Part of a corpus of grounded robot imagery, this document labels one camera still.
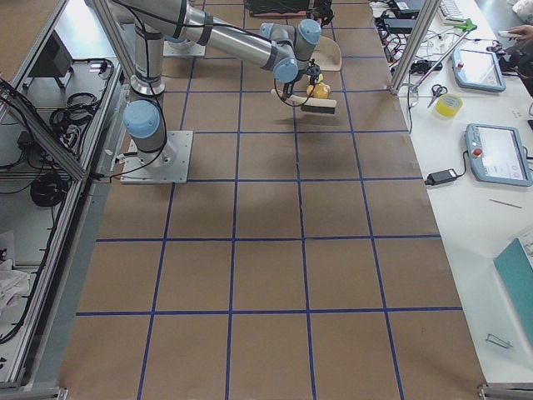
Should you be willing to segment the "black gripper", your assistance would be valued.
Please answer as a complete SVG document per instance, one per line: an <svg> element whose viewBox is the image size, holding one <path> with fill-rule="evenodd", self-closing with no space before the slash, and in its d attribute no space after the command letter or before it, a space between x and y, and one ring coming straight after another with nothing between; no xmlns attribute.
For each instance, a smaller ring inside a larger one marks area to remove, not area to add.
<svg viewBox="0 0 533 400"><path fill-rule="evenodd" d="M321 68L314 62L309 62L309 65L306 69L306 75L309 77L309 83L321 83L323 81ZM281 92L282 99L289 99L292 96L294 85L294 82L287 82L283 84L283 89Z"/></svg>
<svg viewBox="0 0 533 400"><path fill-rule="evenodd" d="M334 18L334 12L331 6L332 0L314 1L314 19L319 22L322 27L329 25Z"/></svg>

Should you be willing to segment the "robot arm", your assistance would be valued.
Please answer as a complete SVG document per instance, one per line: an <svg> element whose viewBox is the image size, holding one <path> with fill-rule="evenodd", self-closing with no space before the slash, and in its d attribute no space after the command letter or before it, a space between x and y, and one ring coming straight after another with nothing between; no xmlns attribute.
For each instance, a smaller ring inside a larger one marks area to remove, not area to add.
<svg viewBox="0 0 533 400"><path fill-rule="evenodd" d="M123 124L137 149L140 169L153 173L182 164L181 147L170 132L172 116L163 107L166 84L176 62L165 59L165 47L175 50L214 48L223 58L188 64L194 78L235 78L244 62L271 73L273 92L288 107L309 113L332 113L336 102L318 96L323 84L314 55L321 41L321 25L304 19L298 25L262 24L249 32L196 8L188 1L111 1L118 24L134 27L134 72L129 78L131 98Z"/></svg>

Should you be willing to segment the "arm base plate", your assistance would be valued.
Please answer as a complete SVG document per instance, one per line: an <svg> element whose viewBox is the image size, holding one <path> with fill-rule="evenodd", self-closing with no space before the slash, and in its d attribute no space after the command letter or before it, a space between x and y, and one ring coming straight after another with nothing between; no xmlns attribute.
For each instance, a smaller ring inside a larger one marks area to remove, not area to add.
<svg viewBox="0 0 533 400"><path fill-rule="evenodd" d="M168 131L167 144L162 152L148 154L139 152L131 139L128 151L136 155L126 158L121 183L186 183L192 142L193 131Z"/></svg>

